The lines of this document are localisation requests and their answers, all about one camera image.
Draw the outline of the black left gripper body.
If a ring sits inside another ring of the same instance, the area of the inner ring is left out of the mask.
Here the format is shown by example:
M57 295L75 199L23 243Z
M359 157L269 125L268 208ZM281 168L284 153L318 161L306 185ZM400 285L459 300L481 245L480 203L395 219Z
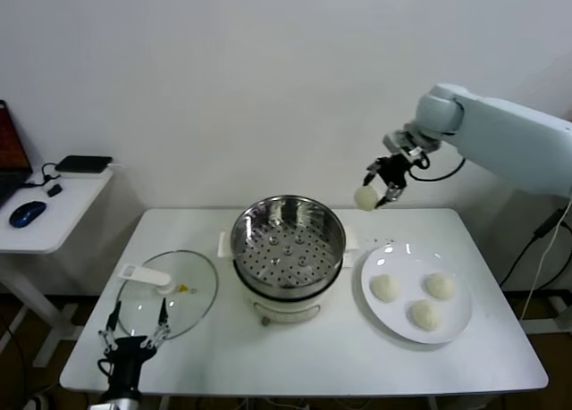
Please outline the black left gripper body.
M143 364L156 354L156 346L145 336L117 339L104 351L111 365L107 375L110 386L138 386Z

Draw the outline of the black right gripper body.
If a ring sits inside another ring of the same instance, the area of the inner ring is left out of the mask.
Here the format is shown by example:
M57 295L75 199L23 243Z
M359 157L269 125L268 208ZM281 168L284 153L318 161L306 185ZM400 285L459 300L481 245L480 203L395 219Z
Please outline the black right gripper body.
M377 159L377 174L387 187L406 187L406 175L413 167L424 169L425 153L414 149L410 153L407 149L398 148L396 152Z

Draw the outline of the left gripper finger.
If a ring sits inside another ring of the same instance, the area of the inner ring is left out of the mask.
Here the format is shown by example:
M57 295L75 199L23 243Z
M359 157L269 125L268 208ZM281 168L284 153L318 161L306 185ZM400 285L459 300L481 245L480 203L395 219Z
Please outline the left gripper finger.
M117 301L115 303L113 311L109 314L107 318L105 328L98 332L98 336L102 340L105 352L111 352L118 348L118 345L115 341L114 332L116 330L116 326L119 320L121 306L122 306L121 301Z
M168 339L171 333L171 327L169 325L169 316L167 312L167 303L164 298L161 304L157 326L155 332L147 338L147 348L158 349L163 343Z

